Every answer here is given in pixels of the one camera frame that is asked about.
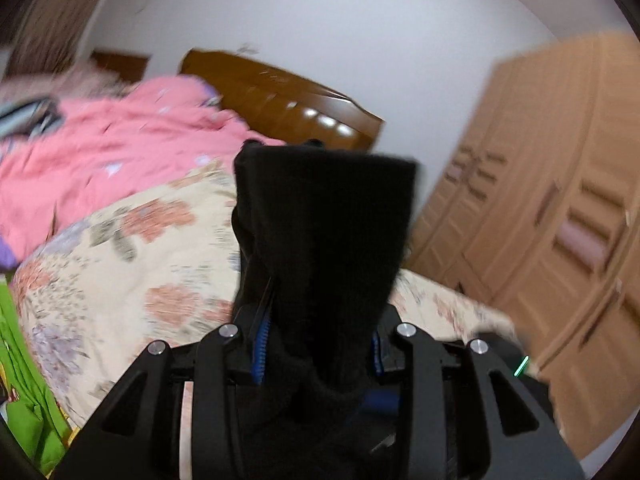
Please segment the pink quilt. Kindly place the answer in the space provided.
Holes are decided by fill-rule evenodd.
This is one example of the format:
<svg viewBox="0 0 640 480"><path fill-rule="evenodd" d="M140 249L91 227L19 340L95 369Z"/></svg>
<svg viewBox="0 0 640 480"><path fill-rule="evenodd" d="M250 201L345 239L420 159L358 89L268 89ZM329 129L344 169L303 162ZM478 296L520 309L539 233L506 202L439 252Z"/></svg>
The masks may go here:
<svg viewBox="0 0 640 480"><path fill-rule="evenodd" d="M64 122L1 144L1 237L21 263L50 236L130 195L209 162L232 163L250 139L271 144L194 76L161 76L121 98L66 99Z"/></svg>

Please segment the wooden headboard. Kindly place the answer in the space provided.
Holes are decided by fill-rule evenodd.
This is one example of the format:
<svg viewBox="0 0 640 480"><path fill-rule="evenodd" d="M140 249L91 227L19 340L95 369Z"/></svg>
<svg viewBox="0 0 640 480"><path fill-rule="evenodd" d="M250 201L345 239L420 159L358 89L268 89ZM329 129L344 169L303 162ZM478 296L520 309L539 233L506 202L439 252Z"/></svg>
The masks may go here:
<svg viewBox="0 0 640 480"><path fill-rule="evenodd" d="M90 58L102 70L117 74L120 80L138 82L143 79L151 57L137 53L94 49Z"/></svg>
<svg viewBox="0 0 640 480"><path fill-rule="evenodd" d="M192 49L180 73L213 86L219 106L240 115L251 129L289 144L316 139L328 148L367 152L384 126L382 118L342 92L230 52Z"/></svg>

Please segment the purple bedsheet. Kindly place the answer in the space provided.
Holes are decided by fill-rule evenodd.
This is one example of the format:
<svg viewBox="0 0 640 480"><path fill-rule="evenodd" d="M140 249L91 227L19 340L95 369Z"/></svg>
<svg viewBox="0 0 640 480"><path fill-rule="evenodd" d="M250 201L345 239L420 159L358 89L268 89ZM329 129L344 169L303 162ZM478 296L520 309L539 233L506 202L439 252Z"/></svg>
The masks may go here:
<svg viewBox="0 0 640 480"><path fill-rule="evenodd" d="M2 237L0 237L0 269L2 271L13 270L19 264L20 263L12 252L12 249L9 248L9 245L6 244Z"/></svg>

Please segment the brown floral curtain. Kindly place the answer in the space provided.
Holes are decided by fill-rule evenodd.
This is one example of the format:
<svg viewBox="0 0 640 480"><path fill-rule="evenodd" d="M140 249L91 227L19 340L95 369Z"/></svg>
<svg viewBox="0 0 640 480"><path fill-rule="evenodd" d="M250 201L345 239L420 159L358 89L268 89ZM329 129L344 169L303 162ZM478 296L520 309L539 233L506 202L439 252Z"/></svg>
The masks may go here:
<svg viewBox="0 0 640 480"><path fill-rule="evenodd" d="M12 41L6 76L61 73L75 62L100 0L30 0Z"/></svg>

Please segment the wooden wardrobe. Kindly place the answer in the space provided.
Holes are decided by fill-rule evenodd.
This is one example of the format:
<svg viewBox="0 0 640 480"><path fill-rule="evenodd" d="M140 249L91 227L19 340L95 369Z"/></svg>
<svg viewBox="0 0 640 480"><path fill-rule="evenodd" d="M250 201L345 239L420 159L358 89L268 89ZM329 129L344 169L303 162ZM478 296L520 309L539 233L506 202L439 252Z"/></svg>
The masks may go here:
<svg viewBox="0 0 640 480"><path fill-rule="evenodd" d="M639 406L639 43L496 66L414 222L407 266L505 313L586 457Z"/></svg>

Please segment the green patterned cloth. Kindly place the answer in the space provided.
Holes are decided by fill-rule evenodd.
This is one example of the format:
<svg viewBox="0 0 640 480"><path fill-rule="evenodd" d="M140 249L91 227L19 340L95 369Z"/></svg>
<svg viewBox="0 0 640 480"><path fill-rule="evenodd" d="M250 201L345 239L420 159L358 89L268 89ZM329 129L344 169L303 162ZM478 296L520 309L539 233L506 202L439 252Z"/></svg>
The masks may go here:
<svg viewBox="0 0 640 480"><path fill-rule="evenodd" d="M1 416L32 464L50 476L72 428L26 347L9 285L1 284Z"/></svg>

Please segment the floral cream bedspread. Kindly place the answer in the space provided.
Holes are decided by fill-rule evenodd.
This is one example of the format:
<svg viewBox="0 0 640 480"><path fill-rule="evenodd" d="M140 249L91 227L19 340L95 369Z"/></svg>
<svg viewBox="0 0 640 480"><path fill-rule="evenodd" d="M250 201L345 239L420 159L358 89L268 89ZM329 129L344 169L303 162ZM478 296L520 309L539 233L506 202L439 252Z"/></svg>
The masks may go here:
<svg viewBox="0 0 640 480"><path fill-rule="evenodd" d="M212 160L51 236L11 282L32 360L83 425L155 339L181 346L228 322L240 253L235 186Z"/></svg>

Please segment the black pants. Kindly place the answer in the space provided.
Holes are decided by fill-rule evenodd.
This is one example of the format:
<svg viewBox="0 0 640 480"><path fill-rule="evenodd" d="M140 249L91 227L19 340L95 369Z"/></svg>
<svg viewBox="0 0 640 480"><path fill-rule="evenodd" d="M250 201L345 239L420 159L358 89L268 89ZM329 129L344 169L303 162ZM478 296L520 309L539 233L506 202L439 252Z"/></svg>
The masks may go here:
<svg viewBox="0 0 640 480"><path fill-rule="evenodd" d="M416 164L318 145L247 142L234 161L235 307L269 316L251 479L341 479L342 437L371 387L374 333L404 255Z"/></svg>

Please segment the grey striped garment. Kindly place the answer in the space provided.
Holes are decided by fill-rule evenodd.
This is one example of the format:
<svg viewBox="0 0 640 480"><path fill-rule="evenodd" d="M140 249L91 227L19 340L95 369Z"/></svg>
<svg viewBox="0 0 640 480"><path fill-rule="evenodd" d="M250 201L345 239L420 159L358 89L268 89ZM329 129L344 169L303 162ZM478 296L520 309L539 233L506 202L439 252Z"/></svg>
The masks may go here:
<svg viewBox="0 0 640 480"><path fill-rule="evenodd" d="M1 139L14 136L39 138L57 129L64 122L58 100L52 96L21 102L2 103L0 113Z"/></svg>

